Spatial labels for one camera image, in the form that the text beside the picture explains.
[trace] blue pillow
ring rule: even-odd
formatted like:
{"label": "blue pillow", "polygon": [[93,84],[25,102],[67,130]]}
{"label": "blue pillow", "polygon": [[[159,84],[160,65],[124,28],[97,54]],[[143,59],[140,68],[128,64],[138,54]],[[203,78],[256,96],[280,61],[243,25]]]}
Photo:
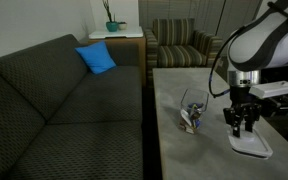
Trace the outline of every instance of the blue pillow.
{"label": "blue pillow", "polygon": [[91,68],[94,74],[102,73],[116,66],[107,51],[104,41],[86,47],[75,48],[75,50],[82,56],[83,60]]}

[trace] gray table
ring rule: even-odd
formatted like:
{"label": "gray table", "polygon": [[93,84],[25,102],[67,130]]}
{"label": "gray table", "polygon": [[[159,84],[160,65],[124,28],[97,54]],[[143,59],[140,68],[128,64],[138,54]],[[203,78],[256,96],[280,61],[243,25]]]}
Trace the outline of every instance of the gray table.
{"label": "gray table", "polygon": [[[187,88],[208,92],[209,68],[154,69],[154,88],[164,179],[288,179],[288,142],[263,118],[256,124],[273,149],[267,159],[246,157],[231,148],[223,115],[229,94],[210,96],[198,134],[178,128],[181,98]],[[229,86],[216,73],[213,91]]]}

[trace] armchair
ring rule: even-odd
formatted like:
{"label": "armchair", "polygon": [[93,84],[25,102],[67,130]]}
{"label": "armchair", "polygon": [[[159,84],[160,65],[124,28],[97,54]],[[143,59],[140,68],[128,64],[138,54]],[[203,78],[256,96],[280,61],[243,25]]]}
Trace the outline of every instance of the armchair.
{"label": "armchair", "polygon": [[153,68],[209,67],[222,46],[215,35],[194,30],[194,19],[155,19],[146,37],[147,85],[153,86]]}

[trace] table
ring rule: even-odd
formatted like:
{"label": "table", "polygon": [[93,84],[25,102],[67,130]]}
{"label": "table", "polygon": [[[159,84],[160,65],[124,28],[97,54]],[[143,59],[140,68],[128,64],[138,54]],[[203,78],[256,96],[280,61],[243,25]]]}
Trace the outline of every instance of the table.
{"label": "table", "polygon": [[[208,92],[210,68],[153,69],[163,179],[288,179],[288,142],[262,117],[256,124],[273,155],[257,159],[234,152],[223,114],[229,94],[210,96],[198,133],[178,128],[180,102],[187,88]],[[229,86],[216,73],[213,92]]]}
{"label": "table", "polygon": [[108,32],[107,30],[95,31],[89,35],[88,44],[93,44],[104,40],[107,44],[113,43],[136,43],[138,46],[139,61],[142,76],[142,86],[146,86],[146,39],[141,27],[118,32]]}

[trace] wire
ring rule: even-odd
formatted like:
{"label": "wire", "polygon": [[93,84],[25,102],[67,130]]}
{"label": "wire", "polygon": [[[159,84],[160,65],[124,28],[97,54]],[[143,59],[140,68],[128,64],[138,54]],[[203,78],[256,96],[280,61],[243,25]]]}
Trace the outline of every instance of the wire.
{"label": "wire", "polygon": [[208,88],[209,88],[209,91],[211,93],[211,95],[213,96],[213,98],[217,98],[217,97],[220,97],[220,96],[223,96],[227,93],[230,92],[230,89],[227,89],[221,93],[218,93],[218,94],[214,94],[213,93],[213,90],[212,90],[212,78],[213,78],[213,71],[214,71],[214,68],[215,68],[215,65],[218,61],[218,59],[220,58],[221,56],[221,53],[224,49],[224,47],[230,42],[231,39],[233,39],[235,36],[237,36],[242,30],[244,30],[246,28],[246,26],[242,26],[240,27],[238,30],[236,30],[223,44],[223,46],[221,47],[221,49],[218,51],[218,53],[216,54],[216,57],[215,57],[215,60],[213,62],[213,65],[212,65],[212,69],[211,69],[211,72],[210,72],[210,77],[209,77],[209,81],[208,81]]}

